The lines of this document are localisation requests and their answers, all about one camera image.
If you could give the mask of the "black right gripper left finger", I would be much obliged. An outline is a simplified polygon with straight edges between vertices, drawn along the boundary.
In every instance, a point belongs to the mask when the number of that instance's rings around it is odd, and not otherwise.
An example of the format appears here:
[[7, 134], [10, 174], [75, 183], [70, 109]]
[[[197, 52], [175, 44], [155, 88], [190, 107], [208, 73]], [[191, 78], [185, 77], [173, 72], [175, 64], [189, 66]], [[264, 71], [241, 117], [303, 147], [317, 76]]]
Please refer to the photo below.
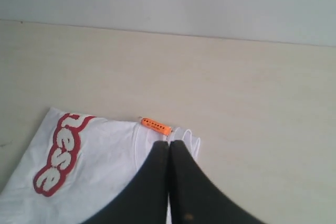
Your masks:
[[166, 223], [168, 161], [168, 143], [154, 142], [125, 189], [85, 223]]

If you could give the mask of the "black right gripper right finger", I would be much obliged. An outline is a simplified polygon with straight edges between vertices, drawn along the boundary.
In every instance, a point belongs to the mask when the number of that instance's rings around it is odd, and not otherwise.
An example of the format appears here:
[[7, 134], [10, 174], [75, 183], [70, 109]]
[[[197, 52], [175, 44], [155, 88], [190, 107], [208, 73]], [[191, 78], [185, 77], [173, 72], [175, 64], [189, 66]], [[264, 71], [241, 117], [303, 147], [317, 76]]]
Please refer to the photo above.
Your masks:
[[183, 141], [170, 143], [167, 183], [172, 223], [260, 223], [211, 182]]

